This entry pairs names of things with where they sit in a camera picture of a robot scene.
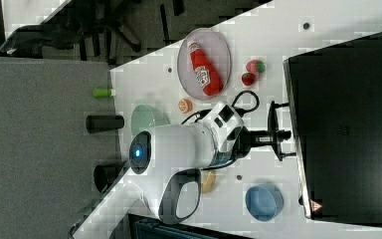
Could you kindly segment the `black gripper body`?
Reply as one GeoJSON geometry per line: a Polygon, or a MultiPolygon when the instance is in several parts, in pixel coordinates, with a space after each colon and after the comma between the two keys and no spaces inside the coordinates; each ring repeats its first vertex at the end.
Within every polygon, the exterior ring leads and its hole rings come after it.
{"type": "Polygon", "coordinates": [[[271,134],[267,130],[241,130],[235,142],[235,157],[244,158],[253,147],[270,146],[271,134]]]}

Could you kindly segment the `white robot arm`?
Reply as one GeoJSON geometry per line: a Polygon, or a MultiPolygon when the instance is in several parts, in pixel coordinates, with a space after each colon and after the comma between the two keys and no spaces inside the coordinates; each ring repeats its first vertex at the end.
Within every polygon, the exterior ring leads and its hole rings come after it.
{"type": "Polygon", "coordinates": [[[125,182],[134,187],[147,208],[165,224],[188,219],[198,208],[202,172],[220,169],[247,156],[253,147],[269,146],[277,158],[288,130],[237,129],[232,149],[220,151],[218,141],[202,123],[166,124],[140,132],[129,148],[130,171],[125,182]]]}

